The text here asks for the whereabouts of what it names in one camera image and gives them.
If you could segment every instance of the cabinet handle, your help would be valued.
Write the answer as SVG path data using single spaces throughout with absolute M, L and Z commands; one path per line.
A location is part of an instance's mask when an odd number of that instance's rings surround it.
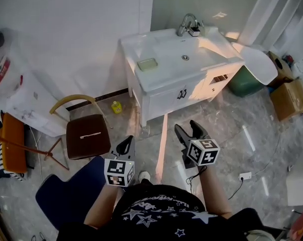
M 177 99 L 181 99 L 182 96 L 183 96 L 183 91 L 181 90 L 181 91 L 180 91 L 180 94 L 179 94 L 178 97 L 177 97 Z
M 186 96 L 186 94 L 187 94 L 187 92 L 186 92 L 186 89 L 184 90 L 184 95 L 182 96 L 182 98 L 185 98 L 185 96 Z

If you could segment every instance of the brown chair seat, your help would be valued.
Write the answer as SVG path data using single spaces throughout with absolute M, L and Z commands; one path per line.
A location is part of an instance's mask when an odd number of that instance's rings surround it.
M 77 160 L 108 153 L 111 147 L 105 120 L 100 114 L 74 119 L 67 124 L 67 153 Z

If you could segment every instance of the white toilet lid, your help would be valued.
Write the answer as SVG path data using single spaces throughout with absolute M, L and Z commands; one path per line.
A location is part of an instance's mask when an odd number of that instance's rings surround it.
M 232 42 L 232 46 L 245 61 L 245 66 L 262 84 L 268 85 L 277 77 L 277 70 L 272 60 L 262 51 Z

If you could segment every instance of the person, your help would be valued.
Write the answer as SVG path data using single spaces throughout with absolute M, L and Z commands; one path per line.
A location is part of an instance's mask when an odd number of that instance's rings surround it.
M 195 195 L 168 185 L 152 185 L 141 172 L 139 184 L 128 187 L 114 209 L 119 187 L 105 185 L 84 223 L 67 223 L 57 241 L 178 238 L 247 240 L 246 234 L 263 227 L 251 208 L 232 214 L 215 166 L 201 171 L 205 205 Z

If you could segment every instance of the cardboard box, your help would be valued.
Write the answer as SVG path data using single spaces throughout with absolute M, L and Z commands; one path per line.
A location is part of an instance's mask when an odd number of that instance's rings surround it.
M 294 80 L 292 71 L 288 64 L 284 62 L 281 58 L 277 57 L 272 52 L 268 52 L 269 58 L 272 60 L 277 69 L 277 77 L 268 85 L 273 88 L 278 88 L 283 83 L 289 83 Z
M 300 79 L 282 84 L 270 97 L 279 121 L 303 113 L 303 82 Z

